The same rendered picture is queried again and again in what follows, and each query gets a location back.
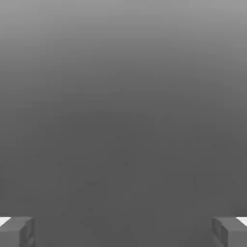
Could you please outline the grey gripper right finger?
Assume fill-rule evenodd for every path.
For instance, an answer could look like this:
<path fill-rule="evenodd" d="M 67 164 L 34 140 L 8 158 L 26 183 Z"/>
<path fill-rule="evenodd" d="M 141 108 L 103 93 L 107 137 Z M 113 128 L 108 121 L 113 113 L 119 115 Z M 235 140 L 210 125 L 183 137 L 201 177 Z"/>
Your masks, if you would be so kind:
<path fill-rule="evenodd" d="M 213 217 L 215 247 L 247 247 L 247 217 Z"/>

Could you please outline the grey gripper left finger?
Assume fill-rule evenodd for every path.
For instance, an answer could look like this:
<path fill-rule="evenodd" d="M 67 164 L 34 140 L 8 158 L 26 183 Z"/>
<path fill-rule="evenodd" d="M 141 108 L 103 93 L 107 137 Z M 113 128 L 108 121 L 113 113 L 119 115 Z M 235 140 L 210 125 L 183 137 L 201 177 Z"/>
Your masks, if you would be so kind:
<path fill-rule="evenodd" d="M 0 247 L 36 247 L 35 219 L 0 217 Z"/>

